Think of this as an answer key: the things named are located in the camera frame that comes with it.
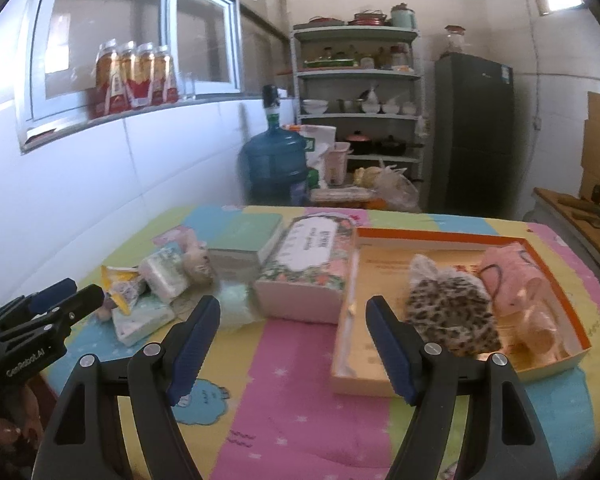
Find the plastic basket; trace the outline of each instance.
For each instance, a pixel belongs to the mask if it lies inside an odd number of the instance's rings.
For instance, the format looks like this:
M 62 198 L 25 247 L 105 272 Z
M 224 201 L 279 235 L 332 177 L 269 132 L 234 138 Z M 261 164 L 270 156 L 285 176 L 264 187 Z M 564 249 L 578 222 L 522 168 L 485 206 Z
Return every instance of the plastic basket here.
M 344 184 L 347 176 L 347 155 L 350 144 L 348 142 L 335 142 L 325 156 L 326 181 L 332 186 Z

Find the black bottle cap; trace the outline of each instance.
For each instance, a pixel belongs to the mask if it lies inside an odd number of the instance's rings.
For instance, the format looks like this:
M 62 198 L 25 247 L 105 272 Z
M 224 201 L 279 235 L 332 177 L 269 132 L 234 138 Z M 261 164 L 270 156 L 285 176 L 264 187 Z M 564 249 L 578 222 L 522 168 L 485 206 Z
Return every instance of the black bottle cap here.
M 264 85 L 262 87 L 262 101 L 265 108 L 280 106 L 278 87 L 275 85 Z

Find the blue water bottle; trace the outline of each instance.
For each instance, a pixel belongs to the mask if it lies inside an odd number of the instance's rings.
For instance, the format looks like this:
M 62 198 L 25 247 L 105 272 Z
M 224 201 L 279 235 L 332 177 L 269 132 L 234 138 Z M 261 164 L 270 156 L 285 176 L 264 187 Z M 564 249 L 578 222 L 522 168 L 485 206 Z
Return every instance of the blue water bottle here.
M 248 203 L 305 205 L 307 166 L 305 138 L 280 128 L 280 99 L 275 85 L 262 88 L 269 127 L 245 143 Z

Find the black refrigerator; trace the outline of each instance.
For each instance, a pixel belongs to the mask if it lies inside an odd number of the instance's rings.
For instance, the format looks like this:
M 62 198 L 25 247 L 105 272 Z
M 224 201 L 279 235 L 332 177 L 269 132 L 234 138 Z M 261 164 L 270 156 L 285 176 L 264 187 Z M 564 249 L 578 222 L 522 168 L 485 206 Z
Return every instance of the black refrigerator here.
M 513 176 L 513 71 L 481 57 L 436 62 L 429 211 L 502 218 Z

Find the screw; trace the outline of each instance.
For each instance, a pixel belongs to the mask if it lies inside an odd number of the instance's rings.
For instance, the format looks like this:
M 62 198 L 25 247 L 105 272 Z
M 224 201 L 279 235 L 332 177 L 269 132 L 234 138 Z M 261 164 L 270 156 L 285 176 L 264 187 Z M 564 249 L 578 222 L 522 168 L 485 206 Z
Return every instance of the screw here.
M 491 360 L 493 360 L 494 363 L 496 363 L 498 366 L 504 366 L 505 364 L 507 364 L 509 361 L 507 361 L 507 357 L 504 356 L 503 354 L 493 354 L 491 356 Z
M 144 355 L 152 356 L 158 355 L 160 353 L 160 350 L 161 347 L 160 345 L 158 345 L 158 343 L 149 343 L 142 349 L 142 352 L 144 353 Z
M 429 355 L 439 355 L 442 353 L 442 347 L 438 343 L 427 343 L 424 345 L 424 351 Z
M 88 368 L 92 364 L 94 364 L 94 362 L 96 362 L 96 358 L 94 356 L 92 356 L 91 354 L 83 355 L 82 358 L 80 359 L 80 366 L 82 368 Z

